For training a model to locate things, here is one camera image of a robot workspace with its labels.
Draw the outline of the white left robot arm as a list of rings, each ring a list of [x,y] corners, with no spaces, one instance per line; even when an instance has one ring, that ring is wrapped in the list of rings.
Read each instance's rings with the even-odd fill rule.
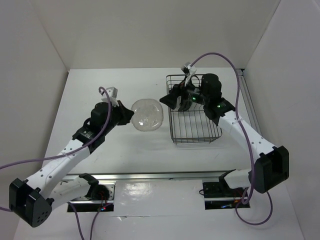
[[[81,161],[88,158],[116,126],[130,123],[134,112],[121,101],[116,105],[99,102],[82,127],[61,151],[61,157],[51,160],[25,180],[16,178],[9,185],[9,209],[31,227],[43,224],[57,207],[79,197],[92,200],[101,187],[99,181],[82,173],[62,184],[62,179]]]

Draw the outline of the smoky grey glass plate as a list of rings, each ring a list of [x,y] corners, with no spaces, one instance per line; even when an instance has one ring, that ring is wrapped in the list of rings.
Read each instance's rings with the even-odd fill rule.
[[[159,129],[164,120],[164,111],[159,101],[152,98],[139,99],[133,103],[134,115],[131,123],[141,132],[153,132]]]

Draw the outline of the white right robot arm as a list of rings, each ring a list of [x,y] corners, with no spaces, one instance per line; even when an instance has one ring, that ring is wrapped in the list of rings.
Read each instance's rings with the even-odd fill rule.
[[[198,86],[187,76],[159,101],[180,112],[189,110],[192,103],[202,105],[206,117],[248,152],[251,169],[230,170],[219,177],[218,190],[223,196],[249,187],[264,194],[289,178],[289,151],[264,139],[240,116],[223,97],[216,74],[204,74]]]

